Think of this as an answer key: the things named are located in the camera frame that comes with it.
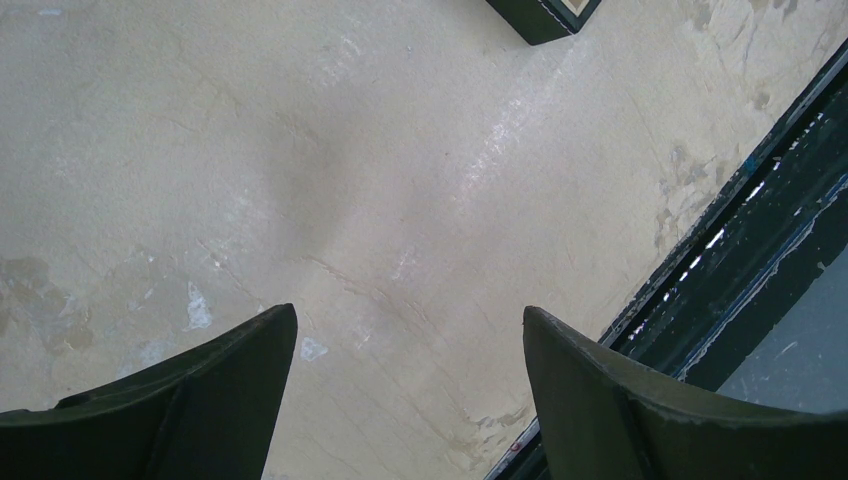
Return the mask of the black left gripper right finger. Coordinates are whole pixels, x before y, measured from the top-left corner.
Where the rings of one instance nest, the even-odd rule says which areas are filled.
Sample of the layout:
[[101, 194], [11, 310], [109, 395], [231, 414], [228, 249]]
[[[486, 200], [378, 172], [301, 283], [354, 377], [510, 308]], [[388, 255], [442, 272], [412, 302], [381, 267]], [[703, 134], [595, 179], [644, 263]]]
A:
[[843, 479], [847, 415], [701, 389], [523, 312], [527, 374], [555, 479]]

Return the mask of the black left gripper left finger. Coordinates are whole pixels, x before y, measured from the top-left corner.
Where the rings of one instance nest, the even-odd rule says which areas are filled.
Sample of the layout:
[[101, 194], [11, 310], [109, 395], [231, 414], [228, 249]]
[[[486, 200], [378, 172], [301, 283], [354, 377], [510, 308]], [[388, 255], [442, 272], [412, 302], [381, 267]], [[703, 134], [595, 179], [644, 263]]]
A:
[[258, 479], [297, 341], [290, 304], [43, 411], [1, 416], [5, 479]]

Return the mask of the beige compartment organizer box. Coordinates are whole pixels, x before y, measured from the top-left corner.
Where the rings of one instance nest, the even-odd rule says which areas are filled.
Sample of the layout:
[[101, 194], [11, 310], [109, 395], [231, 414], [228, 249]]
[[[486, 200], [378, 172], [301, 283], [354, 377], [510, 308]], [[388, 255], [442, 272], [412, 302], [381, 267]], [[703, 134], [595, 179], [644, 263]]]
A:
[[487, 0], [531, 46], [572, 36], [588, 22], [600, 0]]

